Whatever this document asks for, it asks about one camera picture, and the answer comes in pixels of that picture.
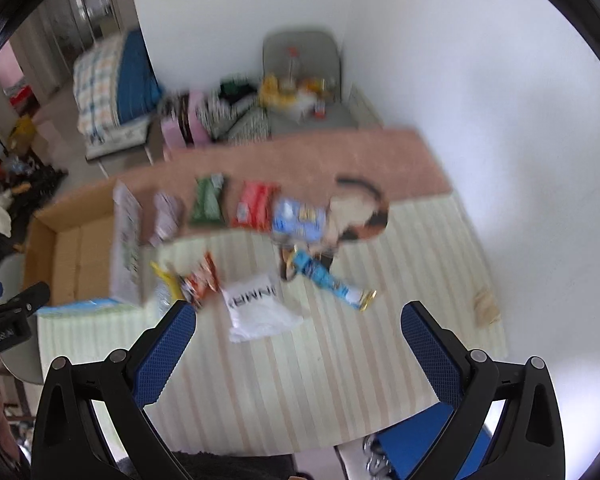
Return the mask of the orange snack bag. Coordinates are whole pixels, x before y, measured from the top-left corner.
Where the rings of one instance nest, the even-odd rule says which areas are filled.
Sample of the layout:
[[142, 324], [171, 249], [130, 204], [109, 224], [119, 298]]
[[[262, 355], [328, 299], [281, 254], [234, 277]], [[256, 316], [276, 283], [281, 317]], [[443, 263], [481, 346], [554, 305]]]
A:
[[199, 309], [204, 300], [220, 289], [218, 271], [211, 252], [205, 252], [195, 270], [181, 278], [181, 291], [184, 299]]

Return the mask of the white pillow pack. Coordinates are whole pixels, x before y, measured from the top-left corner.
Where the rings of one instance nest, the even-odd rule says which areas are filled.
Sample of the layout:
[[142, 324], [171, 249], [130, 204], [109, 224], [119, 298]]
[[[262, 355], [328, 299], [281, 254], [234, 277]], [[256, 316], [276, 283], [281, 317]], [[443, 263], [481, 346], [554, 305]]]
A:
[[273, 273], [261, 273], [221, 288], [230, 315], [230, 342], [273, 337], [293, 330], [303, 318], [286, 305], [282, 282]]

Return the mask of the lilac soft cloth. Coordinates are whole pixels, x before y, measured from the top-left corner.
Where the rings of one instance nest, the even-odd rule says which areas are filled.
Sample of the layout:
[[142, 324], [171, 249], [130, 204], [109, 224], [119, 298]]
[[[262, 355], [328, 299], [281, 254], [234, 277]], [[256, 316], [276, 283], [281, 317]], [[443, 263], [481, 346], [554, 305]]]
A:
[[158, 245], [170, 242], [178, 234], [183, 215], [183, 202], [178, 196], [157, 192], [154, 197], [155, 224], [149, 243]]

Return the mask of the green snack bag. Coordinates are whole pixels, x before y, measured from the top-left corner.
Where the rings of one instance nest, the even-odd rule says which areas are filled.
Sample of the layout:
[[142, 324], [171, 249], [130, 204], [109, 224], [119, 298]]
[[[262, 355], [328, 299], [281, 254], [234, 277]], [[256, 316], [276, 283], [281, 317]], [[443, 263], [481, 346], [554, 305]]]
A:
[[195, 200], [189, 214], [191, 226], [225, 226], [223, 214], [224, 174], [208, 174], [196, 180]]

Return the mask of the blue cartoon snack bag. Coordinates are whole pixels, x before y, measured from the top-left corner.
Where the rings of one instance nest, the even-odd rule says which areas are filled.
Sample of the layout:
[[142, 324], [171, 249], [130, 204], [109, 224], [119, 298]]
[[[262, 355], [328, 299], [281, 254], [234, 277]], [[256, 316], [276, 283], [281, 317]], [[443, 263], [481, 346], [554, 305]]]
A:
[[273, 208], [272, 232], [275, 235], [317, 243], [326, 228], [326, 209], [281, 197]]

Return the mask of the yellow snack bag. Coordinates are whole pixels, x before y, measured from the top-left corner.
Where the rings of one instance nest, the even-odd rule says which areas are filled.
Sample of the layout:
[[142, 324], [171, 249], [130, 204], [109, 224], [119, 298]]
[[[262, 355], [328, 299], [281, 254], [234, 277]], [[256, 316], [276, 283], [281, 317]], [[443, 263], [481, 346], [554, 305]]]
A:
[[153, 261], [150, 266], [156, 278], [155, 300], [158, 312], [165, 315], [176, 302], [184, 300], [181, 278], [170, 263], [160, 266]]

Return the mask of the cardboard box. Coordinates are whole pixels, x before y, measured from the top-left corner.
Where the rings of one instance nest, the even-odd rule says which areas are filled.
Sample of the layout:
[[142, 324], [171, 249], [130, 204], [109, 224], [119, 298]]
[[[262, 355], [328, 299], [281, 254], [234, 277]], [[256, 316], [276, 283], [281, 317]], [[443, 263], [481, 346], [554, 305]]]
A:
[[37, 211], [24, 251], [23, 285], [50, 288], [47, 311], [138, 307], [142, 207], [120, 181]]

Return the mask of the light blue candy bag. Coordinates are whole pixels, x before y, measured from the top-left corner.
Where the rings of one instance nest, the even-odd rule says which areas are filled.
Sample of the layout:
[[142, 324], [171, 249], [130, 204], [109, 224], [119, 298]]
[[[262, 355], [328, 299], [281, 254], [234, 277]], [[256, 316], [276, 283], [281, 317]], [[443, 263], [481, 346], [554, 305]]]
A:
[[297, 246], [283, 249], [280, 254], [283, 276], [287, 281], [301, 274], [318, 288], [327, 290], [357, 311], [366, 310], [377, 297], [375, 289], [362, 289], [336, 278], [320, 260]]

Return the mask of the red snack bag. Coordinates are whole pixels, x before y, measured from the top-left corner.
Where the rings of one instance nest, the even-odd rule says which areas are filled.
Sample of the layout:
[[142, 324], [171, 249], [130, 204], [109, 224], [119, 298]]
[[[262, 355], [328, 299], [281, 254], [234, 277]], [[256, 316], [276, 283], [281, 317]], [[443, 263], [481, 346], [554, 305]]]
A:
[[277, 183], [245, 181], [232, 219], [232, 227], [270, 232], [272, 203], [279, 190], [280, 186]]

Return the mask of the pink table mat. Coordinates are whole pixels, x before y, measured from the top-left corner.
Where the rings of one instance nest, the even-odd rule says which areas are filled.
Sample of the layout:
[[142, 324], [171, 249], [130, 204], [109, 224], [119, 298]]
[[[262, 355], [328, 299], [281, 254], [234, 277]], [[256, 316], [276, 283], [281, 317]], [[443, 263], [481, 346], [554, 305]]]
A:
[[388, 200], [448, 194], [451, 183], [414, 129], [315, 130], [244, 145], [215, 145], [178, 151], [167, 162], [118, 175], [143, 207], [146, 242], [154, 229], [155, 192], [178, 196], [186, 210], [193, 206], [198, 177], [225, 174], [225, 213], [235, 213], [245, 181], [280, 185], [283, 196], [324, 206], [334, 196], [352, 191], [338, 177], [364, 179]]

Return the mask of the plaid and blue bedding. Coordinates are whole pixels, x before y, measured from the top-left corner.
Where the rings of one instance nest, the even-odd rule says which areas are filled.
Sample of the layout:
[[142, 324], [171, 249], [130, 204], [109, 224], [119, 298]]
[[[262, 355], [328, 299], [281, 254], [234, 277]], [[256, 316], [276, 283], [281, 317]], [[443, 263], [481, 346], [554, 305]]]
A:
[[73, 65], [85, 159], [145, 146], [162, 95], [138, 28], [96, 42]]

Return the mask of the zebra pattern bag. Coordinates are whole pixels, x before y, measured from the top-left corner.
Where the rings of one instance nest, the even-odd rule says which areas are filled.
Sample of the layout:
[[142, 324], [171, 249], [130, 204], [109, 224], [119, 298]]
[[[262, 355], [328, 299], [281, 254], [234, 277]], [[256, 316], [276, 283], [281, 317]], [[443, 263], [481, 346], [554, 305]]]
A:
[[234, 104], [221, 99], [219, 93], [209, 94], [197, 106], [196, 114], [213, 143], [257, 143], [271, 135], [268, 113], [255, 93]]

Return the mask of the grey chair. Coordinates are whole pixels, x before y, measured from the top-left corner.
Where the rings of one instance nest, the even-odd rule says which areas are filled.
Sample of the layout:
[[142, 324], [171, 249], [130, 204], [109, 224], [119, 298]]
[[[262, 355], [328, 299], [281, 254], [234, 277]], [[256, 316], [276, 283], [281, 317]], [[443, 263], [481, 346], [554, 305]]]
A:
[[342, 64], [336, 39], [324, 28], [290, 28], [263, 40], [262, 67], [286, 96], [306, 100], [304, 110], [269, 110], [273, 136], [320, 129], [353, 129], [358, 123], [342, 100]]

